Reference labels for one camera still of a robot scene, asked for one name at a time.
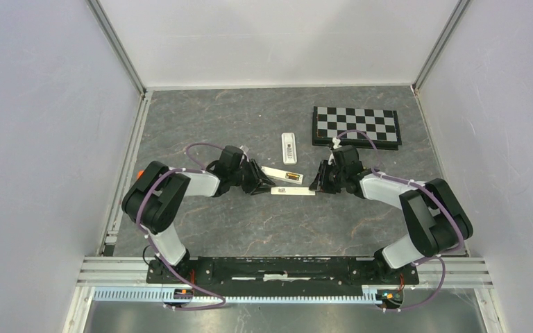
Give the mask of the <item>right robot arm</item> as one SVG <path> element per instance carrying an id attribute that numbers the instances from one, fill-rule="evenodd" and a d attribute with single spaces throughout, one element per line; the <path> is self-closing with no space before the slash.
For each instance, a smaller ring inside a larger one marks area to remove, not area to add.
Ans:
<path id="1" fill-rule="evenodd" d="M 373 274 L 382 283 L 393 282 L 408 264 L 459 250 L 473 235 L 472 223 L 444 179 L 418 182 L 366 168 L 354 146 L 332 149 L 309 189 L 327 194 L 346 191 L 403 213 L 407 234 L 374 254 Z"/>

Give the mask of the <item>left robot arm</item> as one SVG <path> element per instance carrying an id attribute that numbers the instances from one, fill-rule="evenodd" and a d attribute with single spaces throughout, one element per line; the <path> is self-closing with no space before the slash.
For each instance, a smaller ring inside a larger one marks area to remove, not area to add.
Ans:
<path id="1" fill-rule="evenodd" d="M 230 188 L 258 195 L 275 187 L 261 166 L 235 146 L 221 149 L 219 159 L 200 170 L 169 167 L 152 161 L 122 199 L 121 209 L 148 239 L 172 282 L 190 274 L 189 251 L 179 239 L 174 220 L 184 198 L 218 198 Z"/>

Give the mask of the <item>white bar lid strip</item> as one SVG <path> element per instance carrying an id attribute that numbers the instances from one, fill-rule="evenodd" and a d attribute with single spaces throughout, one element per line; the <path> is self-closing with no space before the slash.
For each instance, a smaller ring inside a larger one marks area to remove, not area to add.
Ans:
<path id="1" fill-rule="evenodd" d="M 308 187 L 273 187 L 271 195 L 280 196 L 315 196 L 316 192 Z"/>

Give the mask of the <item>long white plastic bar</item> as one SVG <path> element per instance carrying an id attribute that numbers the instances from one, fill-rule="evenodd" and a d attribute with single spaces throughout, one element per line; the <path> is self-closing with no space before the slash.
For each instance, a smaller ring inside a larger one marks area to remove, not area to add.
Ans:
<path id="1" fill-rule="evenodd" d="M 262 166 L 261 169 L 269 178 L 273 178 L 275 180 L 280 180 L 283 182 L 288 182 L 288 183 L 295 184 L 295 185 L 301 185 L 303 183 L 303 177 L 304 177 L 303 174 L 296 173 L 301 176 L 301 179 L 297 181 L 297 180 L 290 180 L 285 177 L 286 173 L 294 173 L 294 172 L 274 169 L 274 168 L 270 168 L 267 166 Z"/>

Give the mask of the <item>white remote control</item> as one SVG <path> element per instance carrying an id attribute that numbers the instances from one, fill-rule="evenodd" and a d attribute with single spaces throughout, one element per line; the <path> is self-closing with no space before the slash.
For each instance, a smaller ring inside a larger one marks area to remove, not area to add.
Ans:
<path id="1" fill-rule="evenodd" d="M 293 133 L 281 134 L 282 140 L 282 158 L 283 164 L 294 165 L 297 164 L 298 157 L 296 151 L 296 138 Z"/>

